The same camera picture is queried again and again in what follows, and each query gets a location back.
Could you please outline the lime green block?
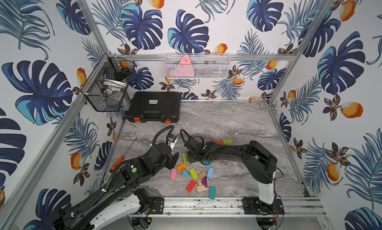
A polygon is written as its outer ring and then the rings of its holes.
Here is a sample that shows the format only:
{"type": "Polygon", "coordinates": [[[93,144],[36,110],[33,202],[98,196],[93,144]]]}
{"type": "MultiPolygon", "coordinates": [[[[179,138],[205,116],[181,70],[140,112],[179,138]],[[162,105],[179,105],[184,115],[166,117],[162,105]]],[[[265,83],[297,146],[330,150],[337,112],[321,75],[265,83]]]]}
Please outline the lime green block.
{"type": "Polygon", "coordinates": [[[199,179],[199,176],[194,168],[190,169],[190,175],[192,176],[193,180],[199,179]]]}

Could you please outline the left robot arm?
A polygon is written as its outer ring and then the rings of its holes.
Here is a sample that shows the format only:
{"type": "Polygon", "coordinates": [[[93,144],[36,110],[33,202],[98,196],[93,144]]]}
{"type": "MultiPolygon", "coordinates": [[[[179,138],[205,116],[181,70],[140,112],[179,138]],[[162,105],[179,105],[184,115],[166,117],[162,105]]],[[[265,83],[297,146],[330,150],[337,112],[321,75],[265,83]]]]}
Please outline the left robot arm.
{"type": "Polygon", "coordinates": [[[150,149],[143,155],[124,160],[115,167],[109,180],[79,204],[54,210],[51,216],[56,230],[100,230],[130,214],[152,209],[151,197],[139,185],[149,181],[163,168],[173,169],[179,153],[172,154],[174,126],[160,130],[150,149]]]}

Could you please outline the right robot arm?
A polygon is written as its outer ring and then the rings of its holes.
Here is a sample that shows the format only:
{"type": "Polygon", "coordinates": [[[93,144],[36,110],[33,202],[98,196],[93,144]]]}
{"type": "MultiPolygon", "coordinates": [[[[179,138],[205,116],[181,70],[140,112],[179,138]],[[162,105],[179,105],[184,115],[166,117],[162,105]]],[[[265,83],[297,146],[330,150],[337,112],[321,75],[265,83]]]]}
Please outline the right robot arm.
{"type": "Polygon", "coordinates": [[[258,183],[257,197],[244,197],[243,209],[246,215],[283,215],[284,205],[277,198],[275,190],[278,159],[257,141],[245,145],[226,145],[204,142],[202,137],[190,135],[184,129],[180,136],[186,147],[189,163],[226,160],[242,163],[258,183]]]}

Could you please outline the teal block upper right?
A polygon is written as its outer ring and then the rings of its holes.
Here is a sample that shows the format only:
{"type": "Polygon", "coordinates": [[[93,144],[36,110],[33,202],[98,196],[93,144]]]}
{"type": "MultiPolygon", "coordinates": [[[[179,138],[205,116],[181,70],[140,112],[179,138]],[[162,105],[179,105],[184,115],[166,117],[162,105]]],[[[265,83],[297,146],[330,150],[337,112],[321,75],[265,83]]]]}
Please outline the teal block upper right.
{"type": "Polygon", "coordinates": [[[203,162],[203,164],[204,164],[204,165],[210,165],[210,164],[212,164],[212,161],[208,161],[208,160],[206,160],[206,161],[203,162]]]}

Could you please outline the pink block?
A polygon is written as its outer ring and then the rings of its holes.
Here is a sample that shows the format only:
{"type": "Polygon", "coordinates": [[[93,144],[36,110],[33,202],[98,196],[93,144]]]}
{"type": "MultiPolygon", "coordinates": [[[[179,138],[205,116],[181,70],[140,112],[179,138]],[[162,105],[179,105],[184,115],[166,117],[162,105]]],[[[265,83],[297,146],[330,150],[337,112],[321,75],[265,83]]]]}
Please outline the pink block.
{"type": "Polygon", "coordinates": [[[177,173],[178,173],[177,169],[175,169],[175,168],[171,169],[170,179],[171,180],[176,180],[177,179],[177,173]]]}

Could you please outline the light blue block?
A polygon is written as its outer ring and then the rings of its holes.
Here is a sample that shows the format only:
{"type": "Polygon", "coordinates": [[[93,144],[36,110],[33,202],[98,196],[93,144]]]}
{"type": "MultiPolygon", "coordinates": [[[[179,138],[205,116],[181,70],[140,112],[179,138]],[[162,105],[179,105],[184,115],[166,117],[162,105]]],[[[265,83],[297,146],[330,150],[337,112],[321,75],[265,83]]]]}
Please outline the light blue block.
{"type": "Polygon", "coordinates": [[[207,172],[207,178],[212,179],[214,173],[214,168],[210,167],[207,172]]]}

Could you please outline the small teal block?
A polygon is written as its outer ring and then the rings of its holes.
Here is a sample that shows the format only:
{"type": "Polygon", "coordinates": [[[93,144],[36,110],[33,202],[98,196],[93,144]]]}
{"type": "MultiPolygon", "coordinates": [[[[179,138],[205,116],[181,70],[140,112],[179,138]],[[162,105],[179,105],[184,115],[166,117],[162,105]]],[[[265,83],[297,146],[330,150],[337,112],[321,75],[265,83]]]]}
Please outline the small teal block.
{"type": "Polygon", "coordinates": [[[186,169],[183,169],[183,176],[190,176],[190,174],[186,171],[186,169]]]}

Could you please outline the purple triangle block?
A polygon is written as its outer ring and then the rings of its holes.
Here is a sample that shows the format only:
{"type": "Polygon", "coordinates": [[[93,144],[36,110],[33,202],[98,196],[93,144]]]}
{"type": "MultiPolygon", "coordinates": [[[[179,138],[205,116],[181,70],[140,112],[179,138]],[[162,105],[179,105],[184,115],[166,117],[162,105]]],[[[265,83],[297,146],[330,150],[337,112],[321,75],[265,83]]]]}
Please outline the purple triangle block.
{"type": "Polygon", "coordinates": [[[209,182],[209,179],[207,177],[203,178],[202,179],[202,185],[206,188],[208,188],[208,182],[209,182]]]}

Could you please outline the natural wood block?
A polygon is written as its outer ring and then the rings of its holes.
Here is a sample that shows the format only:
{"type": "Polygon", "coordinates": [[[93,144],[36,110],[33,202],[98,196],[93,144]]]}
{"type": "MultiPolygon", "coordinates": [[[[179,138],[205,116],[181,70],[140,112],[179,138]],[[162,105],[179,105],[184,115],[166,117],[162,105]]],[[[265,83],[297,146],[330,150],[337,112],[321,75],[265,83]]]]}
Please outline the natural wood block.
{"type": "Polygon", "coordinates": [[[204,191],[207,191],[208,188],[205,187],[204,185],[199,185],[197,186],[197,192],[200,193],[200,192],[204,192],[204,191]]]}

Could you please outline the red block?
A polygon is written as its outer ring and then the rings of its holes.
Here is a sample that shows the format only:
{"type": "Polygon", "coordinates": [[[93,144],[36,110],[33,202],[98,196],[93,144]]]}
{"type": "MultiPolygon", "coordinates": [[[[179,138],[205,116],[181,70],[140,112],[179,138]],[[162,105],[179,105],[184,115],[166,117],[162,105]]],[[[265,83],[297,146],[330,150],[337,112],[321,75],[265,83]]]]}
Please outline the red block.
{"type": "Polygon", "coordinates": [[[197,184],[196,181],[191,180],[191,182],[188,184],[186,190],[191,193],[192,190],[195,188],[196,184],[197,184]]]}

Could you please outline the black tool case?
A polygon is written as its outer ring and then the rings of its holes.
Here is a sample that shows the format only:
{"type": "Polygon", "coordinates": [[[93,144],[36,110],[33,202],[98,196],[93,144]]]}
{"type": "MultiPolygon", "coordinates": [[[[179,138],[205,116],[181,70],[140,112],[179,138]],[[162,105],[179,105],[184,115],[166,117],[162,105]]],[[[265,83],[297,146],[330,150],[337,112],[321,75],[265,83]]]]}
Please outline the black tool case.
{"type": "Polygon", "coordinates": [[[139,91],[133,96],[126,118],[132,123],[177,123],[180,118],[179,92],[139,91]]]}

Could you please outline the pink triangle sign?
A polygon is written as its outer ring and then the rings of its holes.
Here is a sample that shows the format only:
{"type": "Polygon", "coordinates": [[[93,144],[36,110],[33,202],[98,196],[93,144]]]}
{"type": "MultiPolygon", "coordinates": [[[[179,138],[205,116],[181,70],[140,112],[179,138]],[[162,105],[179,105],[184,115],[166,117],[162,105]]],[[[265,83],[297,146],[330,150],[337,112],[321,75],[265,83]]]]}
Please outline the pink triangle sign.
{"type": "Polygon", "coordinates": [[[176,65],[174,76],[177,78],[194,77],[195,70],[192,65],[190,56],[185,54],[178,65],[176,65]]]}

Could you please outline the teal block near rail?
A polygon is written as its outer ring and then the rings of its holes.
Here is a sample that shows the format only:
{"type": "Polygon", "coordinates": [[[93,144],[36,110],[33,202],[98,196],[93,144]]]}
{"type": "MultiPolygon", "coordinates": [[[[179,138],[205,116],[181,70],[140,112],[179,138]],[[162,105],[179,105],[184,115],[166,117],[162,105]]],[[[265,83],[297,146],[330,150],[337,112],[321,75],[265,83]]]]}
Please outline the teal block near rail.
{"type": "Polygon", "coordinates": [[[214,200],[216,196],[216,188],[211,186],[210,187],[210,193],[209,193],[209,199],[214,200]]]}

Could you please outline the orange handled screwdriver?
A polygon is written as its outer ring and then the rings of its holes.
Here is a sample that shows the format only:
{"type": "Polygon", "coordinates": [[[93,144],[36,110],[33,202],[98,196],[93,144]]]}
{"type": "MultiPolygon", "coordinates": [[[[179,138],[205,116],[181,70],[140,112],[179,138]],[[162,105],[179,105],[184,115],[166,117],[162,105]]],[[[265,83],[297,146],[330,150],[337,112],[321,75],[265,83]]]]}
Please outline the orange handled screwdriver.
{"type": "Polygon", "coordinates": [[[127,148],[127,150],[125,151],[125,153],[123,155],[121,155],[118,160],[113,164],[113,166],[110,168],[109,172],[112,173],[115,168],[125,159],[125,156],[126,154],[128,153],[128,151],[131,149],[131,147],[133,146],[133,144],[137,141],[137,138],[135,138],[132,143],[130,144],[130,146],[127,148]]]}

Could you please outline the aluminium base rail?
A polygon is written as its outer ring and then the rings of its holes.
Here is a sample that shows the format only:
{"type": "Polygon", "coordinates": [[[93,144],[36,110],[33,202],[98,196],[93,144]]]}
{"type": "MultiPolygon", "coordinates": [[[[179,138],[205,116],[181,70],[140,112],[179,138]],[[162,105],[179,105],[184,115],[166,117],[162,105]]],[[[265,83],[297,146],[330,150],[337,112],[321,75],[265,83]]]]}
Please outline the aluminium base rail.
{"type": "Polygon", "coordinates": [[[272,210],[255,205],[250,197],[155,198],[149,217],[326,217],[316,197],[277,197],[272,210]]]}

